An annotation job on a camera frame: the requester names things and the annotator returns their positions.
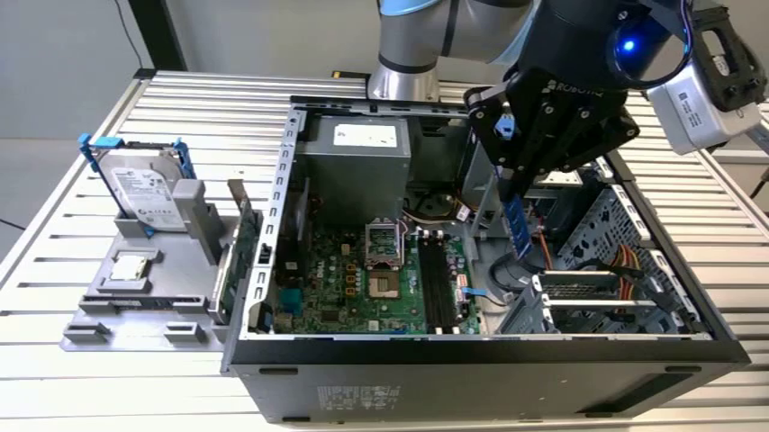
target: robotic arm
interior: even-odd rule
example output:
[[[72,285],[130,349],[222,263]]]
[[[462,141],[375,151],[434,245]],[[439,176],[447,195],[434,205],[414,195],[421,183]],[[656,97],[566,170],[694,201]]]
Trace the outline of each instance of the robotic arm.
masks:
[[[405,15],[391,15],[389,3],[382,4],[382,65],[368,82],[370,97],[437,101],[439,54],[470,58],[475,52],[474,59],[486,61],[517,57],[502,84],[465,95],[474,136],[498,166],[503,202],[523,196],[537,176],[554,169],[571,171],[638,136],[623,107],[631,89],[649,90],[680,153],[710,147],[760,123],[764,70],[734,33],[726,8],[709,0],[694,10],[690,0],[421,0]],[[489,16],[503,19],[485,25]],[[422,58],[402,54],[393,60],[402,52],[391,44],[394,22],[402,24],[401,50],[417,51]],[[429,35],[439,29],[446,30],[443,38],[425,44],[410,33]],[[704,42],[706,31],[717,34],[726,50],[721,69]],[[680,63],[665,76],[644,80],[672,37],[684,41]],[[474,38],[483,41],[482,49],[453,48],[473,46],[467,40]],[[506,49],[505,40],[513,40]],[[507,110],[511,134],[497,131]]]

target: side panel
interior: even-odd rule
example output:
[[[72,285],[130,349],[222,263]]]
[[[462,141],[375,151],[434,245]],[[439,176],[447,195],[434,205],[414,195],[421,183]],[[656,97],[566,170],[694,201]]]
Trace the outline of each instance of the side panel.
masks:
[[[630,404],[617,415],[631,417],[724,374],[726,366],[704,364],[701,373],[666,372],[660,363],[240,365],[235,370],[267,421],[328,422],[574,418],[615,401]]]

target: white wall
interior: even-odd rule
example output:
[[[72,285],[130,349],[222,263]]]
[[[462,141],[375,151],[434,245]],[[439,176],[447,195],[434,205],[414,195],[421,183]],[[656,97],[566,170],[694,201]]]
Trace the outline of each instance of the white wall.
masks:
[[[0,0],[0,138],[73,140],[95,131],[138,68],[113,0]]]
[[[191,70],[290,77],[370,73],[378,65],[375,0],[167,0]],[[442,58],[441,79],[498,80],[502,69]]]
[[[376,67],[375,0],[167,0],[191,70],[328,77]],[[136,23],[125,23],[150,64]],[[769,64],[769,1],[725,0]],[[0,138],[75,138],[101,123],[138,68],[113,0],[0,0]],[[441,79],[495,82],[502,68],[455,59]]]

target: power cable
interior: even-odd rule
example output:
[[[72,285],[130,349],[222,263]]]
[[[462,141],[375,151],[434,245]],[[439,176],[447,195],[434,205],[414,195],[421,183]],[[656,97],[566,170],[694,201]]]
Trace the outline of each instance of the power cable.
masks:
[[[142,56],[139,55],[139,51],[136,50],[136,45],[134,45],[134,40],[131,39],[131,35],[128,34],[128,28],[125,27],[125,18],[123,17],[123,8],[120,7],[120,3],[117,0],[115,1],[115,6],[117,6],[117,15],[120,15],[120,24],[123,25],[123,32],[125,32],[125,38],[128,39],[128,43],[131,44],[131,49],[134,50],[134,54],[136,54],[136,60],[139,60],[139,67],[144,68],[144,63],[142,62]]]
[[[5,219],[0,219],[0,223],[4,223],[8,227],[16,228],[17,230],[23,230],[23,231],[27,230],[27,227],[23,227],[21,225],[17,225],[16,223],[9,222]]]

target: green circuit board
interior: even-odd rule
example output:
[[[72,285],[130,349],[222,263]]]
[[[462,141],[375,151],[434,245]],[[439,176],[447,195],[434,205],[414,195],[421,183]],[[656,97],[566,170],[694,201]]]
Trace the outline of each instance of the green circuit board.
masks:
[[[397,277],[398,286],[394,288],[394,281],[390,280],[382,292],[378,290],[382,283],[370,283],[371,277],[380,280],[382,272],[364,266],[364,235],[362,229],[316,230],[308,253],[302,311],[292,316],[291,333],[427,333],[417,240],[414,236],[406,238],[403,266],[398,272],[390,273],[390,277]],[[446,242],[446,256],[454,262],[459,259],[463,261],[461,241]],[[466,267],[455,271],[470,278]],[[453,292],[457,288],[455,276],[450,280],[451,287],[447,289]],[[470,316],[458,327],[462,333],[478,332],[473,301]]]

